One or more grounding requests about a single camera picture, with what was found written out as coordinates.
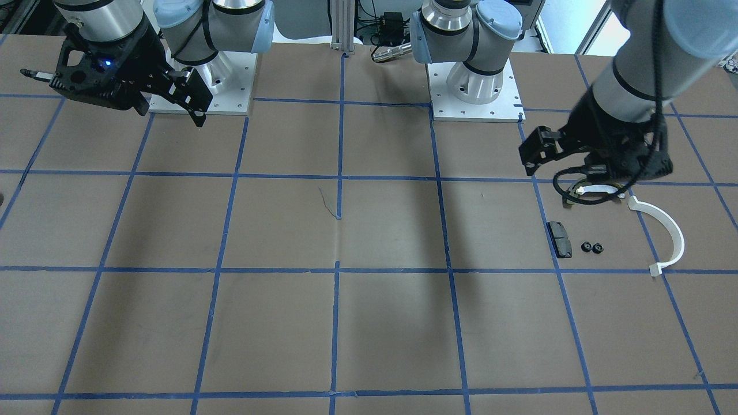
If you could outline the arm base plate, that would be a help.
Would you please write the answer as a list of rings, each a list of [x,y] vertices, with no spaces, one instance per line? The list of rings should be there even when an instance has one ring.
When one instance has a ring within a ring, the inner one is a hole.
[[[492,76],[472,73],[463,63],[426,65],[433,118],[454,122],[516,123],[524,107],[510,61]]]
[[[213,99],[205,115],[248,115],[258,54],[219,51],[196,66]]]

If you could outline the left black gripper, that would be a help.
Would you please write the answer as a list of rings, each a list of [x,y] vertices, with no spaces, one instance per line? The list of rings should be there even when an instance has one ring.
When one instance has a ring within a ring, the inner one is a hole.
[[[519,146],[525,172],[532,176],[540,165],[561,160],[572,153],[588,153],[583,172],[594,182],[608,179],[630,181],[657,179],[674,171],[668,153],[666,121],[659,121],[660,137],[656,149],[649,155],[646,135],[653,131],[656,117],[645,122],[624,122],[608,115],[587,91],[570,113],[567,123],[554,131],[538,126]]]

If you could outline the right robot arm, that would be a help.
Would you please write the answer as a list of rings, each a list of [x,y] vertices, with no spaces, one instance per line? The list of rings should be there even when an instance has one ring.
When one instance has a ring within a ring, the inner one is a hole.
[[[21,69],[63,97],[146,115],[145,93],[186,112],[196,126],[232,84],[227,53],[263,54],[273,42],[271,1],[55,1],[66,20],[52,73]]]

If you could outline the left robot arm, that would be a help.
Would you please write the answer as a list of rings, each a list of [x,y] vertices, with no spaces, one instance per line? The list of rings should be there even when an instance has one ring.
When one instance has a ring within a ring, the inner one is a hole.
[[[735,1],[613,1],[629,39],[559,130],[537,127],[520,145],[525,172],[586,153],[592,182],[652,180],[672,173],[662,112],[736,50]],[[454,63],[448,82],[467,103],[495,100],[522,16],[505,1],[424,1],[409,19],[419,63]]]

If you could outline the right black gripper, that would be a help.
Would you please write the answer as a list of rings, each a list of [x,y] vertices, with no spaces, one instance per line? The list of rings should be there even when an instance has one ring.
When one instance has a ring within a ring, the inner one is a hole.
[[[164,47],[150,23],[140,23],[121,40],[95,42],[82,37],[68,23],[66,39],[53,73],[21,69],[20,73],[74,101],[126,111],[133,108],[145,116],[149,102],[145,92],[178,105],[201,128],[213,95],[198,71],[168,64]]]

